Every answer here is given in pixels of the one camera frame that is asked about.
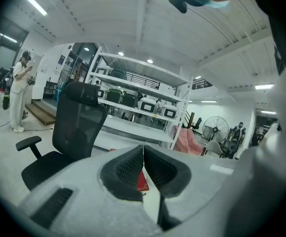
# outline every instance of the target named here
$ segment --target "fan guard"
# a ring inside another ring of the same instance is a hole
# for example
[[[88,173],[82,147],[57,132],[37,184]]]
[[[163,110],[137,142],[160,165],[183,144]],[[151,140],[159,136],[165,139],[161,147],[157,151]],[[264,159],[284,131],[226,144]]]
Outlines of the fan guard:
[[[221,143],[226,139],[229,127],[226,120],[220,116],[208,118],[202,127],[202,134],[206,140],[216,140]]]

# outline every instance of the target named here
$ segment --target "wooden platform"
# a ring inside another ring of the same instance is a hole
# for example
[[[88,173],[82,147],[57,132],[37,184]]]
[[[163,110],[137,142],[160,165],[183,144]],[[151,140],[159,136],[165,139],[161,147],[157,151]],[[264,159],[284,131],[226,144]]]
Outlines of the wooden platform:
[[[51,125],[55,123],[56,110],[50,108],[40,101],[33,101],[32,104],[26,105],[31,112],[42,124]]]

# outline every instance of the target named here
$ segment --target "recessed light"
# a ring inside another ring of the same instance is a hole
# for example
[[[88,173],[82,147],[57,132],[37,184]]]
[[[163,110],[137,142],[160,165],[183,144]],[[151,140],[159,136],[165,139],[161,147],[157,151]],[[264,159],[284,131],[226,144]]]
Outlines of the recessed light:
[[[277,113],[275,113],[275,112],[269,112],[269,111],[261,111],[261,113],[264,113],[264,114],[272,114],[272,115],[277,114]]]
[[[13,39],[13,38],[11,38],[11,37],[8,37],[8,36],[6,36],[6,35],[4,35],[4,34],[0,34],[0,35],[3,36],[3,38],[5,38],[5,39],[10,40],[11,42],[17,43],[17,40],[15,40],[15,39]]]
[[[45,16],[47,13],[46,11],[35,1],[35,0],[28,0],[40,13]]]
[[[216,100],[202,100],[202,103],[216,103]]]
[[[266,85],[257,85],[255,86],[256,89],[270,89],[272,88],[273,84],[266,84]]]

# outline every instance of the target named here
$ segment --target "white chair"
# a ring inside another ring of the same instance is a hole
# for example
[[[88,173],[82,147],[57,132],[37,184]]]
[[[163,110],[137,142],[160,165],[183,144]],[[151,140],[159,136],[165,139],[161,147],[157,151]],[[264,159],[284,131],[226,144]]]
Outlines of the white chair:
[[[224,153],[221,150],[219,143],[217,141],[215,141],[215,140],[211,140],[206,145],[206,149],[205,149],[205,153],[204,154],[206,155],[208,151],[217,154],[219,156],[219,158],[224,156]]]

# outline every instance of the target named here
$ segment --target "pink cloth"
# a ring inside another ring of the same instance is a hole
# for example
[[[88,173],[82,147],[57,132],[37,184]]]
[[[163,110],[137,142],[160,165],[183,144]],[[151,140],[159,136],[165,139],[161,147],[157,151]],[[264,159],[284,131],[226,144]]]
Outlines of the pink cloth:
[[[194,138],[193,132],[191,129],[182,128],[180,130],[178,139],[174,146],[174,150],[191,154],[191,155],[201,155],[203,148]]]

